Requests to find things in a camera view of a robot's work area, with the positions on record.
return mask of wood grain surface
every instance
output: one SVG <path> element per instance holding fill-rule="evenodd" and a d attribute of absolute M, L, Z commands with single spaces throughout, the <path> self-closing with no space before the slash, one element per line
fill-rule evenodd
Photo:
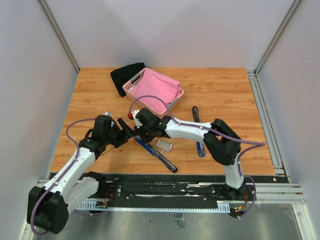
<path fill-rule="evenodd" d="M 153 68 L 181 82 L 185 94 L 173 108 L 176 118 L 192 121 L 192 107 L 199 109 L 200 121 L 224 120 L 242 139 L 266 142 L 256 103 L 244 68 Z M 116 120 L 127 118 L 131 100 L 120 97 L 110 77 L 113 68 L 82 68 L 72 95 L 69 109 L 57 145 L 51 172 L 59 171 L 74 153 L 75 145 L 66 137 L 66 127 L 79 119 L 94 118 L 106 111 Z M 79 142 L 94 121 L 82 122 L 70 129 L 70 135 Z M 196 143 L 187 139 L 166 139 L 173 144 L 171 152 L 163 154 L 178 168 L 178 174 L 223 174 L 222 166 L 215 162 L 208 150 L 205 157 L 197 154 Z M 242 149 L 250 145 L 242 144 Z M 267 146 L 243 155 L 245 174 L 273 175 L 274 169 Z M 101 173 L 171 173 L 157 158 L 151 156 L 134 139 L 101 156 L 87 171 Z"/>

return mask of pink cloth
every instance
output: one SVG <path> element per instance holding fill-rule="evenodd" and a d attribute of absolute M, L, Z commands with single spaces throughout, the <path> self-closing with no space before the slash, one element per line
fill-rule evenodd
<path fill-rule="evenodd" d="M 146 67 L 143 76 L 131 93 L 136 97 L 153 95 L 169 105 L 180 94 L 180 82 Z M 155 98 L 145 97 L 140 101 L 158 113 L 166 109 L 163 103 Z"/>

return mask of black fabric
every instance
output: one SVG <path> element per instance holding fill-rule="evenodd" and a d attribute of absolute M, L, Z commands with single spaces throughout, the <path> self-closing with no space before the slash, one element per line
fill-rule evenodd
<path fill-rule="evenodd" d="M 113 70 L 110 73 L 112 81 L 121 97 L 126 96 L 126 92 L 123 90 L 122 86 L 145 67 L 143 62 L 137 62 Z"/>

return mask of laundry basket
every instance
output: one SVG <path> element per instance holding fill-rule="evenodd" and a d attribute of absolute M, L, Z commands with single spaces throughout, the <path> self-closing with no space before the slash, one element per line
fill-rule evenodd
<path fill-rule="evenodd" d="M 133 95 L 131 93 L 131 90 L 133 89 L 133 87 L 135 85 L 138 84 L 138 82 L 140 81 L 141 77 L 144 75 L 145 72 L 145 68 L 142 69 L 140 72 L 138 72 L 135 76 L 133 76 L 129 81 L 127 81 L 123 86 L 123 90 L 125 91 L 125 94 L 132 99 L 133 101 L 137 99 L 137 97 L 135 95 Z M 177 103 L 180 101 L 182 95 L 185 93 L 185 91 L 183 89 L 180 88 L 180 94 L 168 105 L 169 109 L 172 109 L 175 105 L 177 105 Z M 168 114 L 168 110 L 165 109 L 162 112 L 157 112 L 155 111 L 152 107 L 146 105 L 145 103 L 143 103 L 142 101 L 138 100 L 136 101 L 136 103 L 143 107 L 143 108 L 147 108 L 149 109 L 153 114 L 157 115 L 159 118 L 162 119 L 163 116 Z"/>

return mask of white wall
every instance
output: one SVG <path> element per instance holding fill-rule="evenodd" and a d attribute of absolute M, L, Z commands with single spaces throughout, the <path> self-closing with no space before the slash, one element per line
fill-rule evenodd
<path fill-rule="evenodd" d="M 76 73 L 37 1 L 0 7 L 0 233 L 18 239 L 30 189 L 46 177 Z"/>
<path fill-rule="evenodd" d="M 254 69 L 293 0 L 47 0 L 80 67 Z"/>
<path fill-rule="evenodd" d="M 290 177 L 320 237 L 320 1 L 305 0 L 260 74 Z"/>

